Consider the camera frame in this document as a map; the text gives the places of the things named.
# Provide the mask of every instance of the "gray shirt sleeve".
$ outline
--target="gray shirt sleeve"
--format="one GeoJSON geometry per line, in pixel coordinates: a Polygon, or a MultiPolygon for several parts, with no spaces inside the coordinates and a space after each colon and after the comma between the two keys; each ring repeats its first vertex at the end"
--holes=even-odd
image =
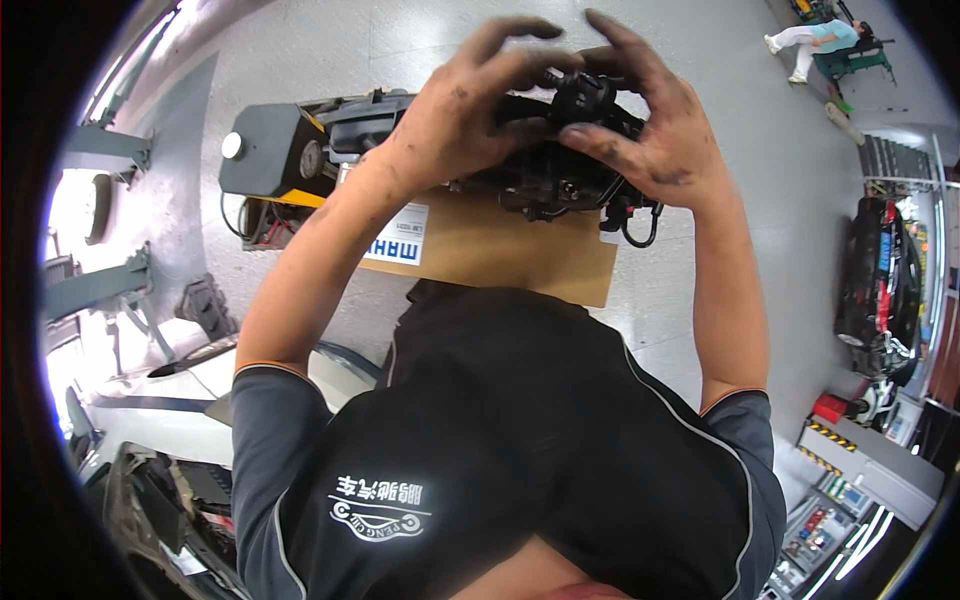
{"type": "Polygon", "coordinates": [[[237,573],[253,598],[305,597],[284,554],[279,499],[333,416],[309,379],[275,365],[238,371],[230,405],[237,573]]]}
{"type": "Polygon", "coordinates": [[[753,533],[740,561],[740,586],[731,599],[753,599],[777,563],[786,528],[783,491],[773,472],[770,400],[762,390],[733,392],[714,403],[703,418],[750,473],[753,533]]]}

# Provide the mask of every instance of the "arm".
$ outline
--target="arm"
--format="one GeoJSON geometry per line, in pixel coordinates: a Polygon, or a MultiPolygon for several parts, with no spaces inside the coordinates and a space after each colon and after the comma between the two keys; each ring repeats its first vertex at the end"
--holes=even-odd
{"type": "Polygon", "coordinates": [[[703,370],[701,407],[735,388],[763,388],[769,349],[743,203],[693,88],[643,39],[600,12],[587,20],[611,45],[585,50],[587,69],[624,77],[651,116],[637,142],[595,125],[572,125],[561,143],[615,169],[637,189],[693,211],[696,292],[693,337],[703,370]]]}
{"type": "Polygon", "coordinates": [[[564,71],[582,59],[559,49],[500,52],[508,36],[556,37],[562,29],[535,17],[488,21],[438,68],[396,130],[310,217],[263,280],[244,320],[237,367],[278,363],[306,373],[364,250],[411,198],[480,171],[533,144],[544,119],[496,127],[493,109],[510,88],[548,67],[564,71]]]}
{"type": "Polygon", "coordinates": [[[743,202],[729,177],[693,207],[693,340],[704,374],[701,411],[730,390],[764,389],[770,370],[766,308],[743,202]]]}

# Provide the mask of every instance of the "yellow black striped tape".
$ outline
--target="yellow black striped tape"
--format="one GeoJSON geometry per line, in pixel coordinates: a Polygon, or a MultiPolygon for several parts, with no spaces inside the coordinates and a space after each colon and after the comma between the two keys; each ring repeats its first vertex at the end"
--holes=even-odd
{"type": "Polygon", "coordinates": [[[817,421],[812,421],[809,425],[810,429],[813,429],[822,436],[826,436],[828,440],[834,442],[837,445],[842,445],[849,452],[856,450],[856,444],[842,437],[835,431],[831,431],[818,423],[817,421]]]}
{"type": "Polygon", "coordinates": [[[839,468],[831,465],[830,463],[820,458],[819,456],[809,451],[808,449],[804,448],[803,446],[798,445],[797,448],[799,448],[803,454],[813,459],[813,462],[815,462],[817,465],[820,465],[821,467],[825,468],[828,472],[833,473],[837,477],[840,477],[843,475],[843,472],[841,472],[839,468]]]}

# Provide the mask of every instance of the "white cap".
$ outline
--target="white cap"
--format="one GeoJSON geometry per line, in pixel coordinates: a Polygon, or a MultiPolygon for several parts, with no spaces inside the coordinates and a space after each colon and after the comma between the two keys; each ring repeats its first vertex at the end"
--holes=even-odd
{"type": "Polygon", "coordinates": [[[240,156],[242,149],[243,138],[240,137],[240,133],[230,132],[224,138],[223,145],[220,146],[220,153],[224,155],[224,158],[237,158],[240,156]]]}

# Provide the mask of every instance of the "staircase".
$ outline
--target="staircase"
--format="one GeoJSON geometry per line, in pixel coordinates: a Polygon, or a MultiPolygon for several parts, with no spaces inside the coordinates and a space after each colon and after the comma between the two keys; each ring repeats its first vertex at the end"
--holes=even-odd
{"type": "Polygon", "coordinates": [[[864,177],[903,177],[932,180],[930,156],[913,148],[882,137],[866,135],[867,143],[860,146],[860,166],[864,177]]]}

